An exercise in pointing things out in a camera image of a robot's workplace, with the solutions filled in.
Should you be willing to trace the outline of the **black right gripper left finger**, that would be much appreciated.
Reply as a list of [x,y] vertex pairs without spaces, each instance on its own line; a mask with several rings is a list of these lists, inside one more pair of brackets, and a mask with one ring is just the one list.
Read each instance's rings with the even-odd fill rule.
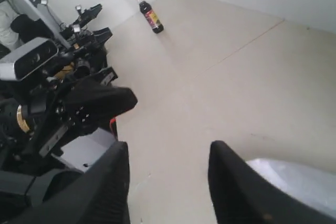
[[84,174],[11,223],[130,223],[129,149],[114,142]]

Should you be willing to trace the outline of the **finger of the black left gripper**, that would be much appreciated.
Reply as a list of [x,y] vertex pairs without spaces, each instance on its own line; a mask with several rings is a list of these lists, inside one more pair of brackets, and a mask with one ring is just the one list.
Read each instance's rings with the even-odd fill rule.
[[62,120],[69,120],[81,130],[93,130],[134,109],[137,103],[137,96],[128,87],[75,81],[70,83],[62,98]]

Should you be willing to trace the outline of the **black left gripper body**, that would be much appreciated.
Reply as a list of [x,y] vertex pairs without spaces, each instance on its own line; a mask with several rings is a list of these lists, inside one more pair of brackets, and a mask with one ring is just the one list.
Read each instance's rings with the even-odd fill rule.
[[71,95],[79,97],[79,88],[90,93],[100,86],[97,77],[23,77],[15,80],[17,124],[24,135],[16,137],[15,154],[47,155],[75,121],[74,113],[66,105]]

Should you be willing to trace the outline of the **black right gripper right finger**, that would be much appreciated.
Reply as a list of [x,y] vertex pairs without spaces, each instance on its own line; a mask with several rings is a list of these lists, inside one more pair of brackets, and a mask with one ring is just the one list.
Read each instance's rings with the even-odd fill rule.
[[210,145],[208,186],[217,223],[335,223],[266,181],[223,141]]

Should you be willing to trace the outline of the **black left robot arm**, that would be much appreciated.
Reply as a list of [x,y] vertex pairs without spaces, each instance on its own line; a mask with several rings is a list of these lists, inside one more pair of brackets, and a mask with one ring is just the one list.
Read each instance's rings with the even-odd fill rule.
[[91,78],[37,91],[28,102],[1,100],[1,170],[42,175],[57,167],[52,155],[89,135],[138,103],[128,87]]

